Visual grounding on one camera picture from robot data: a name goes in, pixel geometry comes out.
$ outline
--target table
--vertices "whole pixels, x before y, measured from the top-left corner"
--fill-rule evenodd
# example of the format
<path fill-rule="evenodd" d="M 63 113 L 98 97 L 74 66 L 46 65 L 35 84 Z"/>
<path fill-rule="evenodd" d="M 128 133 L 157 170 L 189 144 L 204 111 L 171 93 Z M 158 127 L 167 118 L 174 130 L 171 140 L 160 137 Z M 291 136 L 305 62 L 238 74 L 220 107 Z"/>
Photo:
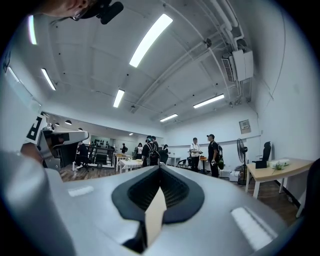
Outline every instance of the table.
<path fill-rule="evenodd" d="M 254 192 L 253 192 L 254 198 L 258 197 L 259 187 L 261 182 L 269 182 L 269 181 L 282 179 L 280 189 L 279 189 L 279 193 L 281 193 L 282 188 L 284 186 L 285 178 L 308 171 L 313 163 L 313 161 L 310 161 L 310 160 L 303 160 L 303 159 L 296 159 L 296 158 L 289 158 L 289 157 L 284 157 L 283 159 L 290 160 L 290 164 L 285 166 L 283 170 L 275 170 L 275 169 L 272 169 L 271 167 L 256 169 L 255 163 L 249 163 L 246 165 L 247 170 L 252 174 L 253 178 L 255 179 Z M 248 192 L 249 180 L 250 180 L 250 175 L 248 174 L 249 173 L 247 173 L 246 175 L 246 185 L 245 185 L 246 193 Z M 297 218 L 300 216 L 302 209 L 305 206 L 305 197 L 306 197 L 306 191 L 303 192 L 302 202 L 296 214 Z"/>
<path fill-rule="evenodd" d="M 206 161 L 208 160 L 207 158 L 199 158 L 200 161 L 202 161 L 203 164 L 203 173 L 206 174 L 206 169 L 205 169 L 205 164 Z"/>
<path fill-rule="evenodd" d="M 119 153 L 113 153 L 113 157 L 116 157 L 116 163 L 115 163 L 115 171 L 118 172 L 118 163 L 119 160 L 124 160 L 124 159 L 133 159 L 132 155 L 126 155 L 126 154 L 119 154 Z"/>
<path fill-rule="evenodd" d="M 137 160 L 124 160 L 124 159 L 120 159 L 118 162 L 118 166 L 123 166 L 122 170 L 125 170 L 125 172 L 127 173 L 128 170 L 130 169 L 130 171 L 132 171 L 133 168 L 141 168 L 143 164 L 143 161 L 137 161 Z"/>
<path fill-rule="evenodd" d="M 174 167 L 176 167 L 176 159 L 181 159 L 181 157 L 180 156 L 169 156 L 169 158 L 172 158 L 173 159 L 173 161 L 174 161 Z"/>

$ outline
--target standing fan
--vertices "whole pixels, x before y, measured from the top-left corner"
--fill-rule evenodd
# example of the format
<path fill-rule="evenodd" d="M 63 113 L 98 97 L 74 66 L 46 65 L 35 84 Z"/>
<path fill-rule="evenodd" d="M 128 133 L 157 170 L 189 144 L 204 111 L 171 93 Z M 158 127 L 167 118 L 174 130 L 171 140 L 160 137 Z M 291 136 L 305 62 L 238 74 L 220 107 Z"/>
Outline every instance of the standing fan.
<path fill-rule="evenodd" d="M 238 138 L 236 141 L 236 147 L 238 149 L 238 156 L 241 163 L 243 163 L 243 168 L 240 170 L 240 174 L 238 177 L 238 184 L 245 185 L 246 184 L 246 152 L 248 152 L 248 148 L 244 145 L 242 139 Z"/>

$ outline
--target wall-mounted air conditioner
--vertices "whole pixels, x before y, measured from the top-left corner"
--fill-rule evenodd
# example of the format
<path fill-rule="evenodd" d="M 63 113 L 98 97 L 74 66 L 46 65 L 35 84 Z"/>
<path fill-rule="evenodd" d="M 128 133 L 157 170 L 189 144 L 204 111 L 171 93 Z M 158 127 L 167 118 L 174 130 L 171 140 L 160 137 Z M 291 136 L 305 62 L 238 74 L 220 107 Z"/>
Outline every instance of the wall-mounted air conditioner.
<path fill-rule="evenodd" d="M 222 63 L 230 82 L 243 81 L 254 76 L 254 56 L 252 50 L 235 50 L 222 56 Z"/>

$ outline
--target wooden floor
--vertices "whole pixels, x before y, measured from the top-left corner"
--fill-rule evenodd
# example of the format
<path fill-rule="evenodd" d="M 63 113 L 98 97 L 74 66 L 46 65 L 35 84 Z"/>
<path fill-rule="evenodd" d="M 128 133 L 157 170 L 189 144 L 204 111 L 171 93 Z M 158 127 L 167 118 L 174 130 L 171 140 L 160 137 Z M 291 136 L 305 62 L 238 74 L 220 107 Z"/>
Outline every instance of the wooden floor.
<path fill-rule="evenodd" d="M 96 168 L 94 170 L 90 169 L 89 171 L 85 170 L 84 168 L 77 171 L 72 171 L 72 165 L 69 165 L 60 170 L 60 175 L 63 182 L 89 180 L 117 175 L 119 173 L 120 172 L 116 172 L 115 169 Z M 245 185 L 239 185 L 237 182 L 232 182 L 232 184 L 245 190 Z M 248 193 L 253 195 L 254 189 L 255 180 L 251 179 Z M 292 203 L 291 198 L 289 198 L 285 192 L 279 194 L 279 186 L 274 181 L 260 183 L 258 200 L 277 212 L 288 226 L 295 222 L 298 208 Z"/>

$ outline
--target fluorescent ceiling light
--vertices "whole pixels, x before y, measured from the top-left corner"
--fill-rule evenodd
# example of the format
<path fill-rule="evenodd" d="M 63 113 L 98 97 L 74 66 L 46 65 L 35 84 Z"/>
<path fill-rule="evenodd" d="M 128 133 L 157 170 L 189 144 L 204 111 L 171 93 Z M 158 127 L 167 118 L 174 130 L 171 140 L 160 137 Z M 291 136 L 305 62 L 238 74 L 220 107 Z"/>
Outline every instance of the fluorescent ceiling light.
<path fill-rule="evenodd" d="M 113 103 L 113 106 L 115 108 L 119 107 L 120 101 L 121 101 L 122 97 L 124 96 L 124 94 L 125 94 L 124 90 L 121 90 L 121 89 L 118 90 L 118 93 L 116 94 L 116 97 L 115 97 L 115 100 Z"/>
<path fill-rule="evenodd" d="M 197 108 L 200 108 L 200 107 L 202 107 L 202 106 L 204 106 L 204 105 L 207 105 L 207 104 L 209 104 L 209 103 L 212 103 L 212 102 L 221 100 L 221 99 L 223 99 L 224 97 L 225 97 L 225 95 L 224 95 L 224 94 L 221 94 L 221 95 L 218 95 L 218 96 L 216 96 L 216 97 L 210 98 L 210 99 L 208 99 L 208 100 L 206 100 L 206 101 L 204 101 L 204 102 L 201 102 L 201 103 L 199 103 L 199 104 L 197 104 L 197 105 L 194 105 L 193 107 L 194 107 L 195 109 L 197 109 Z"/>
<path fill-rule="evenodd" d="M 10 71 L 11 75 L 13 75 L 14 79 L 19 82 L 18 77 L 16 76 L 16 74 L 13 72 L 13 70 L 11 69 L 11 67 L 8 67 L 8 70 Z"/>
<path fill-rule="evenodd" d="M 31 15 L 28 18 L 28 28 L 29 28 L 29 38 L 33 45 L 37 44 L 36 33 L 35 33 L 35 24 L 34 24 L 34 16 Z"/>
<path fill-rule="evenodd" d="M 47 82 L 49 83 L 49 85 L 50 85 L 50 87 L 52 88 L 52 90 L 56 90 L 56 88 L 54 87 L 54 85 L 53 85 L 53 83 L 51 82 L 51 80 L 50 80 L 50 78 L 49 78 L 49 76 L 48 76 L 48 73 L 47 73 L 47 71 L 44 69 L 44 68 L 41 68 L 41 71 L 42 71 L 42 73 L 43 73 L 43 75 L 44 75 L 44 77 L 45 77 L 45 79 L 47 80 Z"/>
<path fill-rule="evenodd" d="M 160 120 L 160 122 L 167 121 L 167 120 L 169 120 L 169 119 L 171 119 L 171 118 L 175 118 L 175 117 L 177 117 L 177 116 L 178 116 L 177 114 L 170 115 L 170 116 L 168 116 L 168 117 L 166 117 L 166 118 L 164 118 L 164 119 Z"/>
<path fill-rule="evenodd" d="M 167 15 L 161 15 L 161 17 L 152 25 L 152 27 L 146 33 L 138 48 L 135 50 L 135 53 L 129 63 L 131 66 L 134 66 L 135 68 L 138 67 L 140 61 L 145 56 L 151 45 L 166 29 L 166 27 L 170 25 L 172 21 L 172 18 L 168 17 Z"/>

